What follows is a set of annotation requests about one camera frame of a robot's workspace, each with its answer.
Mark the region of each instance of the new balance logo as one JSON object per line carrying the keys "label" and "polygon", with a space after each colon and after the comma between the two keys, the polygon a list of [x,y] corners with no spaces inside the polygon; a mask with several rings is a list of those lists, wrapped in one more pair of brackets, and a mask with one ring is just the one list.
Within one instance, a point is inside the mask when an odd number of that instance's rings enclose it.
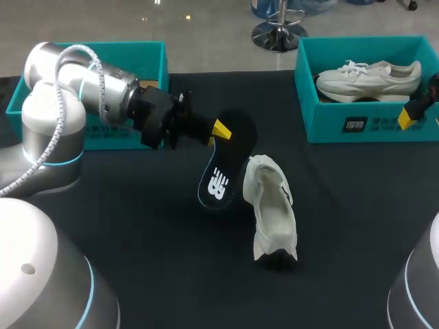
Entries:
{"label": "new balance logo", "polygon": [[215,196],[217,200],[221,200],[226,192],[226,185],[228,183],[228,178],[225,175],[220,173],[218,168],[215,168],[213,171],[213,176],[211,177],[211,181],[209,182],[209,186],[207,190],[210,195]]}

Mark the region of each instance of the tiled floor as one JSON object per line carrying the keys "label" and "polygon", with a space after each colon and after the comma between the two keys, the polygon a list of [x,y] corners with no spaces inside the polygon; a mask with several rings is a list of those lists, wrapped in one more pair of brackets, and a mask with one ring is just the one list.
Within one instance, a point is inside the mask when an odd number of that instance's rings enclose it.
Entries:
{"label": "tiled floor", "polygon": [[[0,76],[20,74],[32,46],[43,40],[164,40],[171,73],[294,68],[295,53],[268,53],[251,41],[262,20],[250,11],[250,0],[154,1],[0,1]],[[415,12],[396,0],[340,1],[303,26],[310,36],[425,34],[439,51],[438,12],[438,0],[419,0]]]}

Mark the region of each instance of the white shoe upper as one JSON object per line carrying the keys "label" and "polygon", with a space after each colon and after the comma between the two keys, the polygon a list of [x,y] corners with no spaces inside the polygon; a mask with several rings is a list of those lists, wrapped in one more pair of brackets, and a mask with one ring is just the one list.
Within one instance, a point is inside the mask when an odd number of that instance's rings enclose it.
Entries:
{"label": "white shoe upper", "polygon": [[253,205],[256,217],[254,259],[284,249],[297,260],[293,199],[288,181],[273,159],[268,156],[250,158],[243,196]]}
{"label": "white shoe upper", "polygon": [[410,95],[420,84],[420,62],[396,66],[381,61],[372,65],[354,63],[321,72],[316,86],[324,92],[337,95]]}

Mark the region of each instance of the teal cardboard box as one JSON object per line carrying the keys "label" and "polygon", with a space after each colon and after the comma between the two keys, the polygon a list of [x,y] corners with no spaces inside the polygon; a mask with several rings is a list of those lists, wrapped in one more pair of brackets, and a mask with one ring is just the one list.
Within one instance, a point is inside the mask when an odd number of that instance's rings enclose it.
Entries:
{"label": "teal cardboard box", "polygon": [[368,64],[385,60],[395,65],[419,60],[423,89],[439,73],[436,52],[423,36],[300,39],[294,80],[310,143],[439,141],[439,103],[406,131],[398,124],[405,102],[322,103],[313,75],[339,68],[346,60]]}
{"label": "teal cardboard box", "polygon": [[[139,80],[157,82],[164,91],[169,88],[166,48],[163,42],[88,42],[81,43],[93,49],[102,62],[134,73]],[[21,106],[29,95],[30,90],[21,77],[13,94],[6,115],[21,139]],[[85,150],[97,149],[146,149],[140,143],[141,134],[132,129],[128,120],[122,127],[109,127],[103,124],[99,117],[87,114]]]}

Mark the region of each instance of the shoelace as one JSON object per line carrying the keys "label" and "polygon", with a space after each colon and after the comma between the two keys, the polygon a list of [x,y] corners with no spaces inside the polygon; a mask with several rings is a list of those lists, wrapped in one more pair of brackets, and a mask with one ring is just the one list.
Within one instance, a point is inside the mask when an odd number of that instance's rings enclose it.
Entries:
{"label": "shoelace", "polygon": [[349,75],[359,75],[360,73],[368,73],[368,70],[365,69],[366,66],[368,66],[368,64],[366,63],[355,63],[352,60],[347,60],[346,61],[348,64],[347,65],[343,65],[342,67],[340,67],[338,70],[340,72],[345,72],[346,76],[348,77]]}

